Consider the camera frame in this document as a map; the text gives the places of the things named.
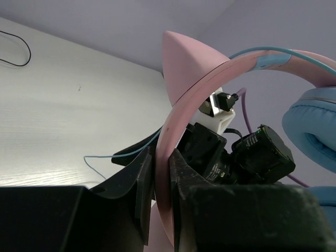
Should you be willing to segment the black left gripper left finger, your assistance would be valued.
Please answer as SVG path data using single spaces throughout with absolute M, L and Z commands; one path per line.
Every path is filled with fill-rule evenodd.
M 1 251 L 142 251 L 149 240 L 152 148 L 93 188 L 1 188 Z

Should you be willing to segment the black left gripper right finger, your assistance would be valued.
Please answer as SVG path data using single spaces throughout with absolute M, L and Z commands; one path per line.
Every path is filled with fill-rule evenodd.
M 213 185 L 169 159 L 175 251 L 335 251 L 317 198 L 284 185 Z

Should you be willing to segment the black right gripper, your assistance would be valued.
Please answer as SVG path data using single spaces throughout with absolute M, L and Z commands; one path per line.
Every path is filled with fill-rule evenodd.
M 115 153 L 111 162 L 127 166 L 149 146 L 156 147 L 161 128 L 140 142 Z M 229 167 L 225 164 L 228 153 L 227 140 L 207 127 L 196 123 L 188 124 L 177 149 L 185 162 L 199 175 L 211 183 L 220 184 L 227 175 Z

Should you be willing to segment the pink blue cat-ear headphones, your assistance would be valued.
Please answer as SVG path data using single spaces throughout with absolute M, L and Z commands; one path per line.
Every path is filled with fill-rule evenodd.
M 155 196 L 169 241 L 174 240 L 169 157 L 201 104 L 217 89 L 253 70 L 276 70 L 311 84 L 282 119 L 292 143 L 309 159 L 335 171 L 335 61 L 312 52 L 255 47 L 227 57 L 185 35 L 162 37 L 163 72 L 172 105 L 156 147 Z

